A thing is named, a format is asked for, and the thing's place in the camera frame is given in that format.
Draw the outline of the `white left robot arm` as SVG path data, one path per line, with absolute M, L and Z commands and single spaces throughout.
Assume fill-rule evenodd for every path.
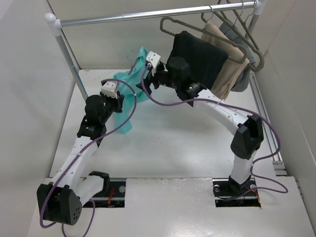
M 80 177 L 106 134 L 105 123 L 114 112 L 122 111 L 123 100 L 119 92 L 112 97 L 100 92 L 86 99 L 85 115 L 69 156 L 51 181 L 40 184 L 37 189 L 41 223 L 50 221 L 73 226 L 82 207 L 94 195 L 104 196 L 110 191 L 108 173 L 92 171 L 82 182 Z

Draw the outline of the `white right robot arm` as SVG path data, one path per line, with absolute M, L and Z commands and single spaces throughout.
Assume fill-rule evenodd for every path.
M 230 148 L 235 158 L 232 172 L 228 177 L 228 188 L 235 195 L 243 192 L 249 185 L 254 157 L 264 140 L 263 119 L 253 111 L 249 111 L 251 115 L 247 116 L 244 108 L 231 106 L 219 100 L 211 100 L 210 97 L 213 94 L 210 91 L 203 92 L 202 97 L 198 97 L 198 93 L 195 93 L 191 98 L 175 103 L 159 102 L 151 96 L 150 85 L 153 84 L 156 89 L 160 85 L 169 88 L 174 88 L 174 86 L 169 83 L 170 80 L 167 76 L 159 75 L 161 72 L 168 73 L 164 69 L 159 55 L 154 53 L 152 57 L 146 57 L 145 65 L 141 83 L 137 87 L 142 89 L 151 101 L 165 107 L 187 103 L 192 107 L 202 109 L 209 112 L 212 118 L 221 123 L 234 136 Z

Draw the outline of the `teal t shirt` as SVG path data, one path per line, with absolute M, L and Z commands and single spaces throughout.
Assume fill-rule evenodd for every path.
M 141 77 L 146 67 L 145 64 L 148 53 L 149 52 L 145 47 L 141 47 L 133 64 L 133 69 L 130 69 L 126 72 L 118 72 L 113 76 L 114 79 L 119 79 L 126 82 L 135 90 L 138 103 L 148 100 L 145 92 L 143 92 L 143 90 L 139 89 L 136 86 L 141 83 Z M 114 116 L 115 128 L 121 125 L 129 117 L 130 112 L 134 108 L 134 94 L 132 93 L 130 88 L 125 84 L 119 83 L 118 90 L 120 94 L 124 96 L 124 100 L 122 105 L 122 112 L 115 113 Z

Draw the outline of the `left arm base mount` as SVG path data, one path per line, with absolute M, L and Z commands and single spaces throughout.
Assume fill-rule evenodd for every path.
M 111 180 L 108 189 L 96 192 L 96 188 L 83 188 L 79 190 L 81 206 L 92 208 L 94 201 L 96 208 L 123 208 L 125 205 L 126 182 L 124 180 Z

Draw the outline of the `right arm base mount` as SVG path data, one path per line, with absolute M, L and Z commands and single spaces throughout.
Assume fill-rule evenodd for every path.
M 228 179 L 213 179 L 212 184 L 216 207 L 261 207 L 258 192 L 250 190 L 256 185 L 254 178 L 241 190 L 233 188 Z

